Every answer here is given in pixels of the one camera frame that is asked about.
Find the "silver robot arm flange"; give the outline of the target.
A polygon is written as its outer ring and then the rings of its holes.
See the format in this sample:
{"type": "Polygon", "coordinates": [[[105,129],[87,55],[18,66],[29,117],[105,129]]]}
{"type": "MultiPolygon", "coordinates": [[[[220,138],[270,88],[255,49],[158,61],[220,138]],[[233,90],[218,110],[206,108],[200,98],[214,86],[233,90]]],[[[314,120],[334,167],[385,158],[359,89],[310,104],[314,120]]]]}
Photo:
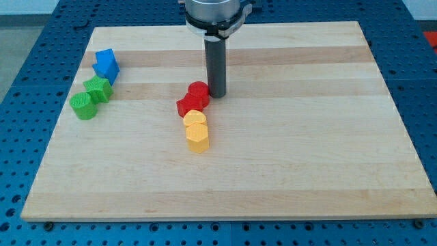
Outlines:
{"type": "Polygon", "coordinates": [[[250,1],[186,0],[187,28],[208,42],[226,40],[243,26],[253,11],[250,1]]]}

